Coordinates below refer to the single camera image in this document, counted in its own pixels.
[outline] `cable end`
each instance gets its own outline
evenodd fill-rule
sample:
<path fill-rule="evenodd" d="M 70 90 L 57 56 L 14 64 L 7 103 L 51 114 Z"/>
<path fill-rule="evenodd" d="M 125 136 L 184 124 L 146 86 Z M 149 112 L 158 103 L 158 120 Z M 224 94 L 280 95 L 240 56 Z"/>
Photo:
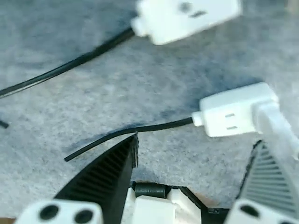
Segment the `cable end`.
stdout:
<path fill-rule="evenodd" d="M 193 120 L 193 124 L 196 127 L 203 126 L 202 112 L 201 111 L 193 112 L 192 113 L 192 120 Z"/>

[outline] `carpet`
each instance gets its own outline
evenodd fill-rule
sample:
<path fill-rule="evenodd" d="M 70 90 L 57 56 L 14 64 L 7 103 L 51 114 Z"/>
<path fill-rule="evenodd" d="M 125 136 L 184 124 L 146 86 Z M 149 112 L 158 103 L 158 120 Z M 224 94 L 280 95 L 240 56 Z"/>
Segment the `carpet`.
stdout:
<path fill-rule="evenodd" d="M 40 75 L 129 26 L 134 0 L 3 0 L 0 89 Z M 124 139 L 71 162 L 107 132 L 189 117 L 199 100 L 260 81 L 281 99 L 299 133 L 298 16 L 280 0 L 244 0 L 237 19 L 164 46 L 131 40 L 52 80 L 0 100 L 0 217 L 53 197 L 83 167 Z M 140 133 L 132 179 L 188 186 L 231 206 L 253 144 L 249 133 L 209 138 L 193 125 Z M 299 187 L 299 169 L 292 170 Z"/>

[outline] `hole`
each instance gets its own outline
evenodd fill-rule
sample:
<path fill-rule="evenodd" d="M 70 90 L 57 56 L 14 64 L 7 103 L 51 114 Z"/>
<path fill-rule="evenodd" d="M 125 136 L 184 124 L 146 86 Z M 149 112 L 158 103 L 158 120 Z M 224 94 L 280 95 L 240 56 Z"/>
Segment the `hole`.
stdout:
<path fill-rule="evenodd" d="M 75 216 L 75 222 L 78 224 L 88 223 L 93 218 L 93 212 L 90 210 L 82 210 Z"/>
<path fill-rule="evenodd" d="M 191 10 L 191 3 L 189 2 L 183 2 L 179 5 L 179 10 L 182 12 L 182 13 L 188 13 L 190 12 Z"/>
<path fill-rule="evenodd" d="M 202 15 L 205 15 L 205 14 L 206 14 L 206 11 L 198 11 L 198 12 L 190 15 L 189 17 L 191 17 L 191 18 L 198 18 L 198 17 L 200 17 Z"/>
<path fill-rule="evenodd" d="M 233 116 L 235 116 L 234 113 L 230 113 L 230 114 L 225 115 L 226 118 L 230 118 L 230 117 L 233 117 Z"/>
<path fill-rule="evenodd" d="M 48 205 L 41 210 L 41 212 L 39 213 L 39 217 L 42 220 L 50 220 L 57 215 L 58 210 L 59 209 L 56 205 Z"/>
<path fill-rule="evenodd" d="M 250 205 L 243 205 L 241 208 L 240 208 L 241 211 L 245 212 L 246 214 L 250 215 L 250 216 L 253 216 L 253 217 L 256 217 L 256 218 L 259 218 L 260 214 L 258 213 L 258 211 L 253 208 L 252 206 Z"/>
<path fill-rule="evenodd" d="M 226 129 L 228 129 L 228 130 L 237 129 L 237 126 L 231 126 L 231 127 L 227 127 Z"/>

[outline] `ridged black surface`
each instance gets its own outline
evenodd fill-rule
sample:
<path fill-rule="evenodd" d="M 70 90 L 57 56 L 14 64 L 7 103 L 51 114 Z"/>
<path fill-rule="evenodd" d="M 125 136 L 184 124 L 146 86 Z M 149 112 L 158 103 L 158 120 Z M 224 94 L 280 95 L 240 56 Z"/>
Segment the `ridged black surface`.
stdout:
<path fill-rule="evenodd" d="M 137 165 L 138 137 L 134 134 L 91 162 L 55 198 L 97 203 L 105 224 L 119 224 L 132 169 Z"/>

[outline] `white connector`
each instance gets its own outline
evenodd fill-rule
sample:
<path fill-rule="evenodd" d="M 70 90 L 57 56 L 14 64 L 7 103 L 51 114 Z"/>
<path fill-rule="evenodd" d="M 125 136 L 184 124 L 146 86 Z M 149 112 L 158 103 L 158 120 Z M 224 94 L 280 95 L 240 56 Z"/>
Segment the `white connector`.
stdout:
<path fill-rule="evenodd" d="M 136 10 L 132 29 L 156 45 L 184 39 L 242 12 L 240 0 L 138 0 Z"/>
<path fill-rule="evenodd" d="M 204 126 L 210 137 L 258 132 L 279 137 L 298 158 L 299 140 L 279 110 L 279 99 L 266 83 L 221 92 L 199 102 L 192 114 L 195 126 Z"/>

